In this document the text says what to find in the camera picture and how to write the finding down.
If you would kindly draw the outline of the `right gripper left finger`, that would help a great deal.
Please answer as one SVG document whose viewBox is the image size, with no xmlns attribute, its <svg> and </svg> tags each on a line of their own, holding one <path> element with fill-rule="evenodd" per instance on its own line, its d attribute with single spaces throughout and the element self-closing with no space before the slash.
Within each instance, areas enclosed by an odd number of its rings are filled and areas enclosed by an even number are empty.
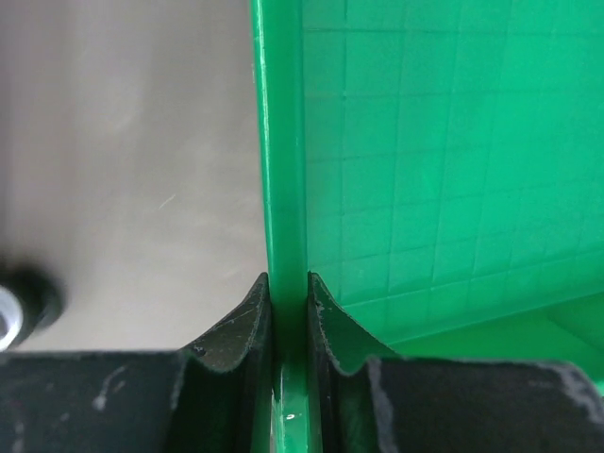
<svg viewBox="0 0 604 453">
<path fill-rule="evenodd" d="M 5 452 L 266 452 L 271 443 L 268 276 L 174 350 L 1 357 Z"/>
</svg>

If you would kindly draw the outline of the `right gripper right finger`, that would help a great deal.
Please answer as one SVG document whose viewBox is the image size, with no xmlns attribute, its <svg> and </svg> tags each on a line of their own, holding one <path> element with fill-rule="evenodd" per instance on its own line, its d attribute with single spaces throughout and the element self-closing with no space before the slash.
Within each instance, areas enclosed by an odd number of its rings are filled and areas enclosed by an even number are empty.
<svg viewBox="0 0 604 453">
<path fill-rule="evenodd" d="M 308 276 L 314 452 L 599 452 L 603 401 L 564 361 L 402 356 Z"/>
</svg>

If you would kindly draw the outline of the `pink hard-shell suitcase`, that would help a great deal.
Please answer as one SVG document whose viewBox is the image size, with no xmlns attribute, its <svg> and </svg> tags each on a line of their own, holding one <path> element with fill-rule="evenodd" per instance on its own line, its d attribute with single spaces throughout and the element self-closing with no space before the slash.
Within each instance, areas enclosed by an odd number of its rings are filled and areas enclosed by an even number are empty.
<svg viewBox="0 0 604 453">
<path fill-rule="evenodd" d="M 24 264 L 1 271 L 1 351 L 54 324 L 65 308 L 60 283 L 43 268 Z"/>
</svg>

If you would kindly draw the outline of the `green plastic tray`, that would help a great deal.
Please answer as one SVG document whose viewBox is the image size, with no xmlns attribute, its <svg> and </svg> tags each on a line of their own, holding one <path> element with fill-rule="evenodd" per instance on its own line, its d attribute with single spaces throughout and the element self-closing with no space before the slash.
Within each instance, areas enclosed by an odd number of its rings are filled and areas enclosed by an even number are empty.
<svg viewBox="0 0 604 453">
<path fill-rule="evenodd" d="M 564 361 L 603 401 L 603 5 L 251 5 L 277 370 L 310 449 L 309 274 L 399 355 Z"/>
</svg>

